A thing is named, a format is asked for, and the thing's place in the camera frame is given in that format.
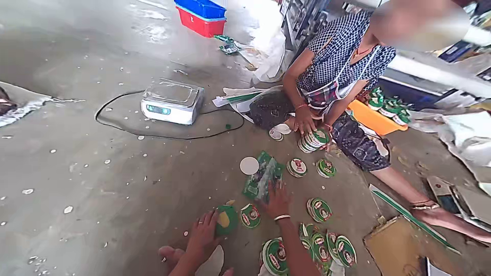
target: bare foot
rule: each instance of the bare foot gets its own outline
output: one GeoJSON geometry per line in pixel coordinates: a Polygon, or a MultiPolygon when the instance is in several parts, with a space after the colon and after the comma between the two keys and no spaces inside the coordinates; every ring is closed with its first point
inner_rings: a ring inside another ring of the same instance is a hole
{"type": "Polygon", "coordinates": [[[159,256],[162,258],[162,260],[165,258],[165,262],[168,263],[170,270],[174,269],[184,253],[184,250],[179,248],[174,249],[170,246],[159,248],[159,256]]]}
{"type": "Polygon", "coordinates": [[[431,225],[445,227],[478,241],[491,243],[491,234],[439,207],[432,210],[412,210],[413,216],[431,225]]]}

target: hand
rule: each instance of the hand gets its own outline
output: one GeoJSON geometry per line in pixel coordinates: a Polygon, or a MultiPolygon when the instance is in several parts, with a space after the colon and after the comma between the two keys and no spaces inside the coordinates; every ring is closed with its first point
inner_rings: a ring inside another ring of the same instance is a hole
{"type": "Polygon", "coordinates": [[[316,116],[310,111],[310,107],[302,106],[295,110],[295,123],[293,125],[293,131],[300,130],[300,133],[316,131],[314,120],[321,120],[321,116],[316,116]]]}
{"type": "Polygon", "coordinates": [[[324,130],[324,132],[329,137],[329,143],[321,146],[319,149],[320,150],[325,150],[326,152],[329,152],[329,151],[331,151],[331,146],[332,146],[332,134],[330,132],[330,129],[328,129],[329,127],[326,127],[324,124],[321,125],[319,128],[322,129],[322,130],[324,130]]]}
{"type": "Polygon", "coordinates": [[[194,265],[200,266],[208,258],[220,243],[220,238],[215,238],[215,227],[218,220],[218,211],[212,210],[203,214],[192,225],[191,237],[186,248],[194,265]]]}
{"type": "Polygon", "coordinates": [[[261,205],[266,209],[268,216],[274,219],[278,216],[289,214],[288,206],[290,205],[291,195],[286,191],[283,181],[278,180],[276,188],[274,188],[273,182],[270,180],[268,183],[268,195],[270,197],[268,205],[261,201],[261,205]]]}

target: blue plastic crate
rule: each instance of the blue plastic crate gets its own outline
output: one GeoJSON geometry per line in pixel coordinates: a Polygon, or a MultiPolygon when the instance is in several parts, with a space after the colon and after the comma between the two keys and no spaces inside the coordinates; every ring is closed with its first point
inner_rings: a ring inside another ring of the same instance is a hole
{"type": "Polygon", "coordinates": [[[226,9],[210,0],[174,0],[174,2],[191,13],[205,19],[225,17],[226,9]]]}

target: black power cable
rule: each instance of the black power cable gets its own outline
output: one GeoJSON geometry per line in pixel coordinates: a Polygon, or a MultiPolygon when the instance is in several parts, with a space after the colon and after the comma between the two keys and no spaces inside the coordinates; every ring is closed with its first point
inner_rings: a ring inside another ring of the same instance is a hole
{"type": "Polygon", "coordinates": [[[133,92],[127,92],[127,93],[124,93],[124,94],[121,94],[115,98],[113,98],[112,100],[108,101],[107,103],[105,103],[104,105],[102,105],[102,107],[95,113],[95,116],[94,116],[94,119],[96,122],[100,123],[101,125],[105,125],[105,126],[110,126],[110,127],[114,127],[116,129],[119,129],[119,130],[122,130],[122,131],[125,131],[125,132],[128,132],[128,133],[131,133],[133,135],[138,135],[138,136],[148,136],[148,137],[156,137],[156,138],[166,138],[166,139],[175,139],[175,140],[194,140],[194,139],[201,139],[201,138],[209,138],[209,137],[213,137],[213,136],[217,136],[217,135],[220,135],[222,133],[225,133],[227,131],[233,131],[233,130],[236,130],[236,129],[239,129],[241,128],[243,125],[244,125],[244,117],[242,117],[242,115],[238,112],[236,112],[235,110],[229,110],[229,109],[216,109],[216,110],[212,110],[212,111],[208,111],[208,112],[204,112],[204,113],[200,113],[200,115],[205,115],[205,114],[210,114],[210,113],[213,113],[213,112],[217,112],[217,111],[228,111],[228,112],[232,112],[232,113],[236,113],[238,114],[241,118],[242,118],[242,124],[236,128],[232,128],[232,129],[227,129],[227,130],[224,130],[222,132],[219,132],[219,133],[215,133],[215,134],[212,134],[212,135],[207,135],[207,136],[199,136],[199,137],[191,137],[191,138],[178,138],[178,137],[167,137],[167,136],[154,136],[154,135],[146,135],[146,134],[142,134],[142,133],[134,133],[134,132],[131,132],[131,131],[127,131],[127,130],[124,130],[120,127],[117,127],[117,126],[113,126],[113,125],[110,125],[110,124],[106,124],[106,123],[103,123],[101,121],[99,121],[99,115],[101,114],[102,110],[108,106],[110,103],[114,102],[115,100],[119,99],[119,98],[122,98],[124,96],[129,96],[129,95],[133,95],[133,94],[138,94],[138,93],[143,93],[145,90],[139,90],[139,91],[133,91],[133,92]]]}

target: orange plastic crate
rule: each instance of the orange plastic crate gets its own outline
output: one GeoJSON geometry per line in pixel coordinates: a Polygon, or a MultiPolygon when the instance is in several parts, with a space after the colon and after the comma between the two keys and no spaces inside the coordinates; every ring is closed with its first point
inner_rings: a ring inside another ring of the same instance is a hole
{"type": "Polygon", "coordinates": [[[385,117],[359,100],[351,102],[348,108],[353,111],[353,116],[358,122],[374,130],[379,135],[386,135],[396,130],[408,130],[407,125],[401,126],[397,124],[391,118],[385,117]]]}

